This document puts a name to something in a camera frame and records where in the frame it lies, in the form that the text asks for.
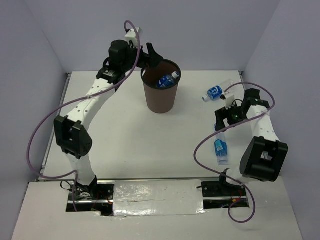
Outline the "blue label bottle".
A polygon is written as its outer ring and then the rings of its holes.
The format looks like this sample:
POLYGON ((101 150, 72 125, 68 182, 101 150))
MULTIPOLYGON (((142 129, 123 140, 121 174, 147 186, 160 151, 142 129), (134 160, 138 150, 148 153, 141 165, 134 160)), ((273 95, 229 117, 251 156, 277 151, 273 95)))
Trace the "blue label bottle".
POLYGON ((225 80, 214 87, 210 88, 206 94, 202 97, 202 100, 207 103, 209 101, 215 101, 216 99, 220 98, 223 92, 232 84, 234 83, 233 80, 228 79, 225 80))
POLYGON ((158 88, 168 88, 176 83, 176 80, 180 77, 180 74, 177 71, 172 72, 171 74, 167 74, 163 76, 158 82, 156 86, 158 88))

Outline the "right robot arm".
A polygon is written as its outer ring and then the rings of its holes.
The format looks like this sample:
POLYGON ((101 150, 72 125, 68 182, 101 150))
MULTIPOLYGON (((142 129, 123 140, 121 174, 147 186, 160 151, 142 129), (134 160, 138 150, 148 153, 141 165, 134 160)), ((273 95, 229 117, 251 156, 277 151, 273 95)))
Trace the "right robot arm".
POLYGON ((287 156, 288 145, 281 142, 274 131, 269 102, 262 100, 260 90, 255 88, 244 92, 240 105, 236 103, 231 92, 224 92, 220 98, 225 101, 225 107, 215 111, 215 130, 224 129, 224 121, 227 121, 229 126, 249 123, 252 140, 237 169, 224 171, 227 177, 217 183, 218 192, 228 196, 234 191, 235 185, 255 181, 275 182, 287 156))

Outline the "blue cap bottle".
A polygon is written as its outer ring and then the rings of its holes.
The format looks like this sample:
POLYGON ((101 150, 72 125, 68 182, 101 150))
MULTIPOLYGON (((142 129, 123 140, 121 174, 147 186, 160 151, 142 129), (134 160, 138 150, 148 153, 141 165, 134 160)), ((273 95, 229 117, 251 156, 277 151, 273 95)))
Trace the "blue cap bottle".
POLYGON ((214 140, 214 150, 219 165, 229 165, 228 145, 224 132, 217 133, 214 140))

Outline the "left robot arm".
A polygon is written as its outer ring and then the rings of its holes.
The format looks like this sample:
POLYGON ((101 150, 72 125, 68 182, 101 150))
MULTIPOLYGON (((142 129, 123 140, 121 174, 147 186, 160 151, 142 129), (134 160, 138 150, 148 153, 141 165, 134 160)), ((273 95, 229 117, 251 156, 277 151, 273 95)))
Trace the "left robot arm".
POLYGON ((132 41, 115 40, 108 50, 96 79, 86 97, 66 116, 54 119, 54 132, 57 145, 66 154, 71 167, 77 171, 76 188, 86 199, 98 194, 97 176, 89 159, 93 140, 88 130, 94 117, 105 102, 117 91, 119 83, 128 76, 128 71, 136 67, 155 68, 163 60, 151 43, 143 47, 134 46, 132 41))

